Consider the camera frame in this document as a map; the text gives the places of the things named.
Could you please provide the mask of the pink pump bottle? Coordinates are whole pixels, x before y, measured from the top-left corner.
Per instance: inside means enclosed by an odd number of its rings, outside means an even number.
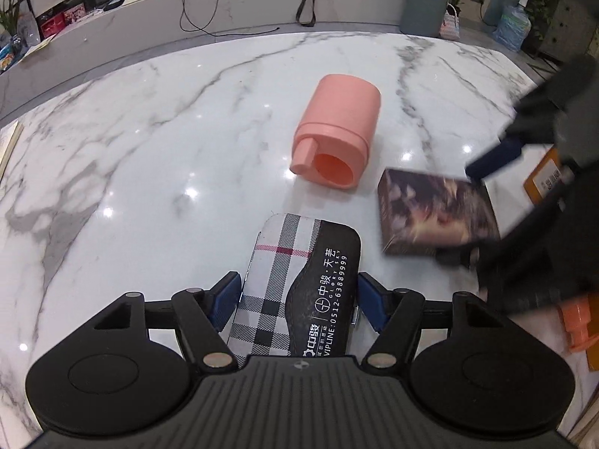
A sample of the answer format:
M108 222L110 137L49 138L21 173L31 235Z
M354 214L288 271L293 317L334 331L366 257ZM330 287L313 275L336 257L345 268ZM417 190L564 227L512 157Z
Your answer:
M598 335L591 335L588 329L592 317L587 295L563 302L559 311L571 353L586 351L598 342Z

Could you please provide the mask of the dark illustrated card box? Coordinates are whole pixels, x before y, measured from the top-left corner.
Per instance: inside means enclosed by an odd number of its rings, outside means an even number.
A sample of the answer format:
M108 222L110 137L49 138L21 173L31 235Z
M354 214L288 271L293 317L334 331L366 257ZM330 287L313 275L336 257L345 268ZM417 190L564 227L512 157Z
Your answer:
M499 238L486 187L469 180L387 168L378 201L389 256L434 256L439 248Z

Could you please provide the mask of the plaid black glasses case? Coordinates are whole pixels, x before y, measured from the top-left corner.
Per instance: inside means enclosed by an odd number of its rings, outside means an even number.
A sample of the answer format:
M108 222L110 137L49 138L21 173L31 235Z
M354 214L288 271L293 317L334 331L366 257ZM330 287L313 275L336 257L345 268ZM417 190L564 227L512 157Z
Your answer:
M248 357L346 354L358 302L361 238L351 227L296 214L258 234L227 346Z

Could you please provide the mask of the pink cylindrical container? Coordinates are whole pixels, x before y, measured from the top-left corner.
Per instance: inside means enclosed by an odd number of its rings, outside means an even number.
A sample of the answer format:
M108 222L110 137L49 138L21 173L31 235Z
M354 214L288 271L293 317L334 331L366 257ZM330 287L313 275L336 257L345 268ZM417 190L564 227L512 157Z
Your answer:
M380 90L365 79L324 76L295 130L291 172L325 187L356 187L368 165L381 104Z

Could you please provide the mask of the orange cardboard box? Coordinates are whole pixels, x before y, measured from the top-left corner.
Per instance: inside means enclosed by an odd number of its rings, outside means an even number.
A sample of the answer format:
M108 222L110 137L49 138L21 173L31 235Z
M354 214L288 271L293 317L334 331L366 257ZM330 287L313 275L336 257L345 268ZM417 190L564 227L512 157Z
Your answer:
M524 181L524 190L532 205L537 206L557 186L573 179L573 170L562 165L557 148L551 147Z

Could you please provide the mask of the blue water jug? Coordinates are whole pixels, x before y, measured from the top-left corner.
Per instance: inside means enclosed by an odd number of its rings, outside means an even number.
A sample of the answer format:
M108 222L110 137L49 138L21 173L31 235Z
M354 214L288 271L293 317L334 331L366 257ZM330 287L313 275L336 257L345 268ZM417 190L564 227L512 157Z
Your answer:
M492 33L493 39L512 52L521 50L532 24L522 5L507 6Z

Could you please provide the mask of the grey drawer cabinet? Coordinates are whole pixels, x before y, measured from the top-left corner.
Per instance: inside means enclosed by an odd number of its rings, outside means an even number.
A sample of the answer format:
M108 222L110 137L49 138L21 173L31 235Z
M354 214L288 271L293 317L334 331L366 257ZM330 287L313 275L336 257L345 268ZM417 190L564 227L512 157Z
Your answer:
M559 62L584 54L597 23L578 0L555 0L538 51Z

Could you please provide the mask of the striped gift bag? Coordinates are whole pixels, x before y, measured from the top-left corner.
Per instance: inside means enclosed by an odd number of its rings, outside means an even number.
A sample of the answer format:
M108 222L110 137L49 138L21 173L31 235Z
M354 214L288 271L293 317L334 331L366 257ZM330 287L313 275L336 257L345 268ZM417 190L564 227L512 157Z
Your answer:
M444 19L442 21L439 36L447 41L459 41L460 39L460 20L458 9L449 4L446 8Z

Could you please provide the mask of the grey trash bin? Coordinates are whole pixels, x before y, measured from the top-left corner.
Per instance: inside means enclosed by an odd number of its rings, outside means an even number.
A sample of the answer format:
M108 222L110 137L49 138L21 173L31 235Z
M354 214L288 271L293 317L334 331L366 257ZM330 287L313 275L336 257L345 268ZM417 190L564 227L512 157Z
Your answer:
M406 0L400 20L402 34L437 37L449 0Z

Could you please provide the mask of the wooden framed board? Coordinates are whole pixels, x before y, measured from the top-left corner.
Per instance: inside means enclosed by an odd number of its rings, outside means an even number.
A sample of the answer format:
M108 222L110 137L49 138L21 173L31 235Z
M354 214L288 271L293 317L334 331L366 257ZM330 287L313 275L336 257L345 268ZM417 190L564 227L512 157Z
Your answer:
M20 139L23 131L23 124L15 120L10 125L5 126L0 132L0 180L2 180L14 148Z

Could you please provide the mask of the red box on shelf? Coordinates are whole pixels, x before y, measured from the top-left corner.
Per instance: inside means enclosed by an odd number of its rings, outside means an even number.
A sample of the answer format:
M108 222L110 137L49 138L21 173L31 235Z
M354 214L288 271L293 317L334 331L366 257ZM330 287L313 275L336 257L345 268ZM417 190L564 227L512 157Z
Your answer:
M58 12L54 15L42 15L39 18L39 23L43 39L59 34L59 32L64 30L67 25L62 12Z

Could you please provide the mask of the green potted plant left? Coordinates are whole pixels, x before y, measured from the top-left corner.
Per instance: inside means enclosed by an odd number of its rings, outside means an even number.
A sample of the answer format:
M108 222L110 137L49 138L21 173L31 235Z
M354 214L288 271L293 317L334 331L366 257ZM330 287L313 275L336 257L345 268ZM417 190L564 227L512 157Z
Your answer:
M17 34L20 6L23 0L1 0L0 21L11 37Z

